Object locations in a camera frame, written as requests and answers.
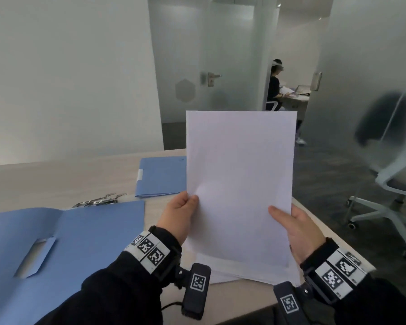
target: blue folder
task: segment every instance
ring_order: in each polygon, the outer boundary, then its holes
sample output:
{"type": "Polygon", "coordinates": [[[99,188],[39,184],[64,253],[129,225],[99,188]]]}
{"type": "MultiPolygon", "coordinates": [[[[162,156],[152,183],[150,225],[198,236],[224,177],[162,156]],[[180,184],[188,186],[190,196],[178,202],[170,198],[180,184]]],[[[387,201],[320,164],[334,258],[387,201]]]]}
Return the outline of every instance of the blue folder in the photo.
{"type": "Polygon", "coordinates": [[[37,322],[113,262],[143,226],[144,201],[0,214],[0,325],[37,322]],[[15,277],[39,240],[45,244],[25,278],[15,277]]]}
{"type": "Polygon", "coordinates": [[[135,196],[151,197],[177,194],[187,189],[187,157],[142,158],[135,196]]]}

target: black sleeve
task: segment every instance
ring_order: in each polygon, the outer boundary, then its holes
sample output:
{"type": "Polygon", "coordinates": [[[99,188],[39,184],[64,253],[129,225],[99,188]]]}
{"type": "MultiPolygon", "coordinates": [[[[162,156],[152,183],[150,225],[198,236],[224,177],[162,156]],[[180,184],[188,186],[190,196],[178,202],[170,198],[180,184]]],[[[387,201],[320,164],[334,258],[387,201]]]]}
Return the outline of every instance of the black sleeve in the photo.
{"type": "Polygon", "coordinates": [[[266,101],[274,101],[275,97],[279,93],[280,81],[275,76],[271,76],[271,78],[269,79],[268,97],[266,101]]]}
{"type": "MultiPolygon", "coordinates": [[[[318,268],[337,249],[338,245],[327,238],[300,267],[318,268]]],[[[406,297],[389,281],[370,274],[333,307],[337,325],[406,324],[406,297]]]]}
{"type": "MultiPolygon", "coordinates": [[[[153,232],[167,247],[182,251],[168,231],[153,232]]],[[[36,325],[162,324],[159,281],[129,252],[84,280],[81,290],[36,325]]]]}

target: office desk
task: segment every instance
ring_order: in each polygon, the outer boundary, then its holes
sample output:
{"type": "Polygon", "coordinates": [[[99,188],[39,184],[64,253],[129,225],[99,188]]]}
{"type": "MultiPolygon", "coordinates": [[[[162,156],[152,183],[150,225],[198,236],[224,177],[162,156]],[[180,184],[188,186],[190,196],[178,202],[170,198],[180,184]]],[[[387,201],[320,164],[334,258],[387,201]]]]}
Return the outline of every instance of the office desk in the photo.
{"type": "MultiPolygon", "coordinates": [[[[101,197],[107,193],[128,195],[120,201],[136,199],[135,181],[142,157],[182,156],[185,149],[153,153],[137,153],[119,156],[87,158],[55,162],[28,163],[0,166],[0,212],[26,207],[70,208],[77,202],[101,197]]],[[[156,224],[165,205],[172,196],[146,198],[145,229],[156,224]]],[[[332,237],[340,246],[354,252],[340,237],[305,209],[298,201],[293,203],[304,209],[318,224],[323,233],[332,237]]],[[[371,265],[359,256],[362,262],[371,265]]],[[[192,252],[184,251],[183,265],[193,263],[192,252]]],[[[181,301],[184,289],[173,285],[164,289],[162,305],[181,301]]],[[[229,283],[213,284],[209,288],[203,319],[198,322],[183,317],[179,306],[171,306],[163,311],[165,324],[217,324],[228,319],[276,303],[272,286],[238,280],[229,283]]]]}
{"type": "Polygon", "coordinates": [[[283,98],[281,101],[283,103],[283,107],[287,110],[291,111],[296,111],[298,112],[298,120],[304,120],[305,119],[305,113],[307,112],[307,106],[308,106],[308,101],[310,97],[309,96],[303,96],[303,95],[298,95],[298,96],[287,96],[283,98]]]}

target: hand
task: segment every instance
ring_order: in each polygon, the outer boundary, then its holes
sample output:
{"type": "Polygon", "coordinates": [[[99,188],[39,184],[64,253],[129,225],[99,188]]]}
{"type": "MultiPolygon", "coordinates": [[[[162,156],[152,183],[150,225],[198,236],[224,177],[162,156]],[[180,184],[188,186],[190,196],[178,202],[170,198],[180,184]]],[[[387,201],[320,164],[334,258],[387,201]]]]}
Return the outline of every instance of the hand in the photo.
{"type": "Polygon", "coordinates": [[[182,245],[187,239],[191,216],[198,204],[197,195],[188,198],[186,191],[179,193],[167,204],[156,226],[168,230],[182,245]]]}
{"type": "Polygon", "coordinates": [[[315,250],[325,244],[325,236],[319,227],[300,208],[292,205],[292,215],[274,206],[270,206],[268,211],[272,218],[286,228],[290,249],[298,264],[304,262],[315,250]]]}

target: white sneaker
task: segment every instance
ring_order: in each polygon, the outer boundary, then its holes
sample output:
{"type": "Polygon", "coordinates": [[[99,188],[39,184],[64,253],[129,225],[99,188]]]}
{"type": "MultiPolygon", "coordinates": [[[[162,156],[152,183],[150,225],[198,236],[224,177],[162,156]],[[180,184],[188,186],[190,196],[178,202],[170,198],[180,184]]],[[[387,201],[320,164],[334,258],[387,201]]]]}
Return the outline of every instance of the white sneaker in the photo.
{"type": "Polygon", "coordinates": [[[307,143],[305,142],[305,140],[302,139],[301,137],[297,137],[296,140],[295,140],[295,143],[297,143],[298,145],[301,145],[301,146],[304,146],[304,145],[307,144],[307,143]]]}

